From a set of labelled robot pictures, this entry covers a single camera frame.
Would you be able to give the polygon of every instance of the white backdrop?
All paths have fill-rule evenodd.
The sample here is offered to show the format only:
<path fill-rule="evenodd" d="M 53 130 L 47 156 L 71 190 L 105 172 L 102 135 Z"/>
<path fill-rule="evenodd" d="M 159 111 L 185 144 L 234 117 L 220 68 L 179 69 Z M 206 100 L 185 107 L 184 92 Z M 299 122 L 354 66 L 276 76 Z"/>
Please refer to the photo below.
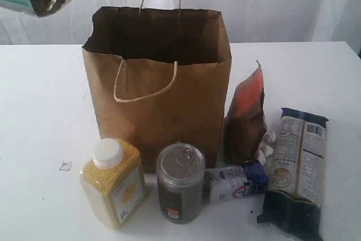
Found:
<path fill-rule="evenodd" d="M 36 18 L 0 8 L 0 44 L 84 43 L 101 6 L 141 0 L 73 0 L 56 14 Z M 178 0 L 146 0 L 175 8 Z M 361 0 L 182 0 L 183 8 L 220 10 L 231 42 L 346 41 L 361 48 Z"/>

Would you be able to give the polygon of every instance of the jar label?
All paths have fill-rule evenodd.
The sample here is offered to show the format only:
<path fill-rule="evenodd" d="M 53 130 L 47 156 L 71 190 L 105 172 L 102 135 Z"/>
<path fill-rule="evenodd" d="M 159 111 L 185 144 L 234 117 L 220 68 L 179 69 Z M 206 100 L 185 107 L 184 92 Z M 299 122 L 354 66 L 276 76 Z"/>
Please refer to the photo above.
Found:
<path fill-rule="evenodd" d="M 131 210 L 143 198 L 143 186 L 138 167 L 115 189 L 112 198 L 119 221 L 123 222 Z"/>
<path fill-rule="evenodd" d="M 182 195 L 174 193 L 158 181 L 159 203 L 162 212 L 175 220 L 182 219 Z"/>

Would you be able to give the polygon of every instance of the can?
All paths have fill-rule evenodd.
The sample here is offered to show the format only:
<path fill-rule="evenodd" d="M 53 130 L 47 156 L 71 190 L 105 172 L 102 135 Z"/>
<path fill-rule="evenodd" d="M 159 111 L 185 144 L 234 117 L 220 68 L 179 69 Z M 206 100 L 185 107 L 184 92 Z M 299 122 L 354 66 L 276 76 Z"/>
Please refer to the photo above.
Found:
<path fill-rule="evenodd" d="M 202 207 L 205 160 L 188 143 L 175 143 L 161 151 L 157 159 L 159 204 L 171 222 L 185 224 L 194 220 Z"/>

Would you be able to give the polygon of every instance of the white candy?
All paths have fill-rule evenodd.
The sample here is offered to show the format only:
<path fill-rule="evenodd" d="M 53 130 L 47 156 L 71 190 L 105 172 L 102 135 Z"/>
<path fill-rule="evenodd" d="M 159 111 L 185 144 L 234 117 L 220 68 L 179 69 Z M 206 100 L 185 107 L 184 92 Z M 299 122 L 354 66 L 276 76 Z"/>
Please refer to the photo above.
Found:
<path fill-rule="evenodd" d="M 272 133 L 269 133 L 267 132 L 264 136 L 263 136 L 264 140 L 269 143 L 269 144 L 274 144 L 276 142 L 276 133 L 275 132 L 272 132 Z"/>
<path fill-rule="evenodd" d="M 259 163 L 261 164 L 261 166 L 264 166 L 264 165 L 266 165 L 266 163 L 267 163 L 265 154 L 264 154 L 261 150 L 258 150 L 258 151 L 256 152 L 256 159 L 259 161 Z"/>
<path fill-rule="evenodd" d="M 262 146 L 261 148 L 263 154 L 265 155 L 265 157 L 269 157 L 271 155 L 273 155 L 274 150 L 271 146 Z"/>

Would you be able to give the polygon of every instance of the white tabletop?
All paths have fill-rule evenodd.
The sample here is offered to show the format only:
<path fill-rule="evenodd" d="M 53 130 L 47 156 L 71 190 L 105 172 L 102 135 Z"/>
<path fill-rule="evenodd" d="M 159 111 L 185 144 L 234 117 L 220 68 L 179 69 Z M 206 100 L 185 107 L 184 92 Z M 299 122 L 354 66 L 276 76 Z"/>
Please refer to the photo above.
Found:
<path fill-rule="evenodd" d="M 344 42 L 231 49 L 226 109 L 259 60 L 270 130 L 280 123 L 281 107 L 329 118 L 321 235 L 360 240 L 361 60 Z M 99 139 L 81 46 L 0 46 L 0 56 L 0 240 L 290 239 L 276 227 L 257 226 L 262 195 L 206 205 L 186 225 L 168 222 L 152 175 L 146 175 L 149 196 L 129 223 L 120 232 L 107 230 L 78 179 Z M 60 171 L 69 161 L 72 169 Z"/>

